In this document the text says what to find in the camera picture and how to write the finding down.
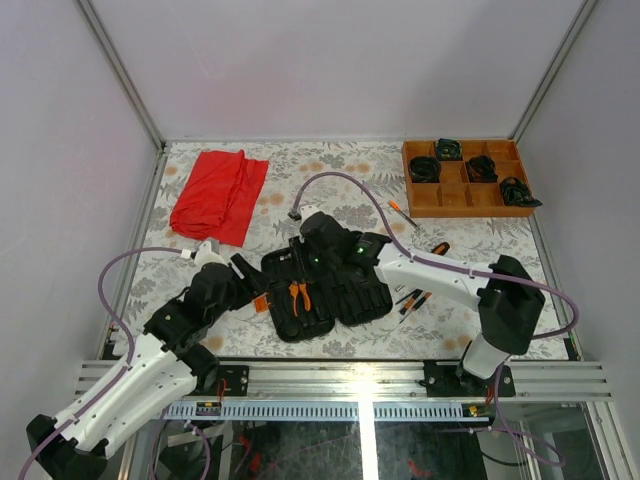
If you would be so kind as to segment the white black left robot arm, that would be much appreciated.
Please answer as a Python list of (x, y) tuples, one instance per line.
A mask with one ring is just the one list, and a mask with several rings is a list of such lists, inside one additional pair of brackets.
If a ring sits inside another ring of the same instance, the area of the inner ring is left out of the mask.
[(35, 461), (53, 479), (97, 479), (149, 420), (190, 394), (239, 391), (201, 341), (226, 312), (260, 296), (267, 279), (241, 255), (202, 265), (191, 284), (159, 308), (121, 358), (83, 396), (26, 433)]

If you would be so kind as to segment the black plastic tool case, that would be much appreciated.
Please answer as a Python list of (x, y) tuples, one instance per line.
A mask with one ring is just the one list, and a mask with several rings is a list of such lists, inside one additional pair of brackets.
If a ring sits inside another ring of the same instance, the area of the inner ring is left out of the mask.
[[(336, 323), (354, 327), (380, 319), (393, 306), (389, 287), (376, 276), (352, 278), (320, 263), (319, 254), (299, 238), (289, 246), (261, 259), (266, 276), (266, 301), (278, 337), (287, 343), (310, 340), (328, 334)], [(295, 317), (291, 282), (306, 282), (312, 300), (310, 312)]]

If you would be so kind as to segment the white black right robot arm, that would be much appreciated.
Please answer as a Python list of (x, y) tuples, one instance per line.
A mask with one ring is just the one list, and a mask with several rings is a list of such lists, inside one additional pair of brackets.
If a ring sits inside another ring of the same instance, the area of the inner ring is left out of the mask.
[(500, 379), (500, 364), (528, 351), (545, 299), (518, 260), (501, 255), (483, 265), (414, 254), (386, 235), (348, 230), (315, 206), (302, 207), (300, 218), (312, 265), (362, 287), (406, 285), (444, 296), (479, 315), (480, 333), (445, 378), (443, 392), (485, 393)]

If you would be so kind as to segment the orange black pliers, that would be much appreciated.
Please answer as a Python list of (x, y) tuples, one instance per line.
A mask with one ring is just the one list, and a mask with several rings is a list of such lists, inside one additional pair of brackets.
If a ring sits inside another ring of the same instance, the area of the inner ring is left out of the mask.
[(306, 282), (291, 282), (289, 285), (289, 294), (292, 298), (292, 309), (295, 317), (298, 317), (301, 311), (311, 311), (312, 300)]

